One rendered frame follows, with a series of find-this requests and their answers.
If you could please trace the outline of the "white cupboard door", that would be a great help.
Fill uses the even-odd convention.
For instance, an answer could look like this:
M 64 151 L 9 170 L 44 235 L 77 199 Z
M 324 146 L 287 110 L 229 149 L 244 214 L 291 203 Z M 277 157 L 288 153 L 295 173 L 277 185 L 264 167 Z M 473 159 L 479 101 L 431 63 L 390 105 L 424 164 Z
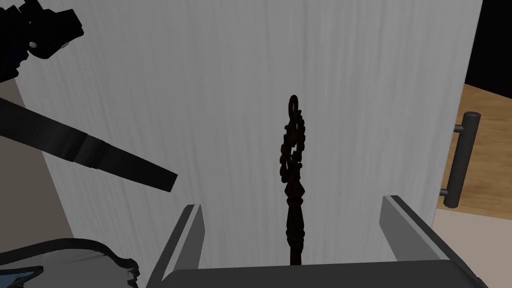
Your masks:
M 298 98 L 305 265 L 394 261 L 385 195 L 432 225 L 483 0 L 40 0 L 84 35 L 30 57 L 25 106 L 177 174 L 171 192 L 44 154 L 72 234 L 144 287 L 186 205 L 199 267 L 284 266 Z

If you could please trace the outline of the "wooden cupboard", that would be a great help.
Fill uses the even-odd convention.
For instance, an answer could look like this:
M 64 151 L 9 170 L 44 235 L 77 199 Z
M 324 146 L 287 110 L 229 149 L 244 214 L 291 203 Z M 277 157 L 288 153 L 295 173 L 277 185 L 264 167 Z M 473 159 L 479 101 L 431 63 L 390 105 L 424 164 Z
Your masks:
M 481 114 L 456 212 L 512 220 L 512 99 L 465 85 L 456 122 Z

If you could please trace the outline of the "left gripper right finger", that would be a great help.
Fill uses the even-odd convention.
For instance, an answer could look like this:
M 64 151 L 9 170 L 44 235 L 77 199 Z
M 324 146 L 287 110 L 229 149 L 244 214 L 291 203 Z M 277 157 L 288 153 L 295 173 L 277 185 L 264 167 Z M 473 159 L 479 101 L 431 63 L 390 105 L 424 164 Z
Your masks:
M 382 198 L 380 228 L 397 261 L 450 260 L 453 251 L 398 195 Z

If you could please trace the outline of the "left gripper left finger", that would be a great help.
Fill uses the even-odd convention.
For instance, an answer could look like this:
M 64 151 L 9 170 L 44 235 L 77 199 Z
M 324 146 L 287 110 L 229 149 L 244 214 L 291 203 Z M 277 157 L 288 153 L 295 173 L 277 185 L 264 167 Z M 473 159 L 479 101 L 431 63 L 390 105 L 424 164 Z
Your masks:
M 199 267 L 205 239 L 205 222 L 200 204 L 187 205 L 168 239 L 146 288 L 163 288 L 168 276 L 179 270 Z

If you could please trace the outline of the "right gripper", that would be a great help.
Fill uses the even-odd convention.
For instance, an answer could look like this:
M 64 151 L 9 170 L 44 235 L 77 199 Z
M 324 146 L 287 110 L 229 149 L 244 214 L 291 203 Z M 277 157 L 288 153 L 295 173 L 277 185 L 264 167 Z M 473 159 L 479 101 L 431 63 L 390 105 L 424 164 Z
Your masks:
M 49 59 L 71 41 L 84 35 L 73 9 L 54 12 L 38 0 L 20 7 L 0 7 L 0 83 L 16 78 L 29 54 Z

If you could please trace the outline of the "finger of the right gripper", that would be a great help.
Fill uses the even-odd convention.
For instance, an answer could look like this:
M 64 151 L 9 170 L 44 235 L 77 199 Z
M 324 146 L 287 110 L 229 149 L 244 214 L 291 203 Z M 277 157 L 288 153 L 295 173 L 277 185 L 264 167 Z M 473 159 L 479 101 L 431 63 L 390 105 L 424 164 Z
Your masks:
M 0 136 L 165 192 L 172 190 L 178 177 L 168 169 L 3 98 Z

